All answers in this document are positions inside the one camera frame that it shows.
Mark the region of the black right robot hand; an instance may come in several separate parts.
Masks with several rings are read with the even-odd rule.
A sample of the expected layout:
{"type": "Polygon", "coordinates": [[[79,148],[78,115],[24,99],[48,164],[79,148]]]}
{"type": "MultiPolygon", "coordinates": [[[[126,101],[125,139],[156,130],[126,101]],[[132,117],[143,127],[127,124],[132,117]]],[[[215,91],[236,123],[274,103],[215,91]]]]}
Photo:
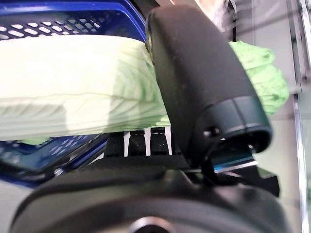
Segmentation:
{"type": "Polygon", "coordinates": [[[237,56],[187,5],[147,18],[147,50],[173,136],[194,172],[163,166],[95,169],[54,178],[19,206],[12,233],[290,233],[256,166],[216,173],[213,161],[266,150],[273,130],[237,56]]]}

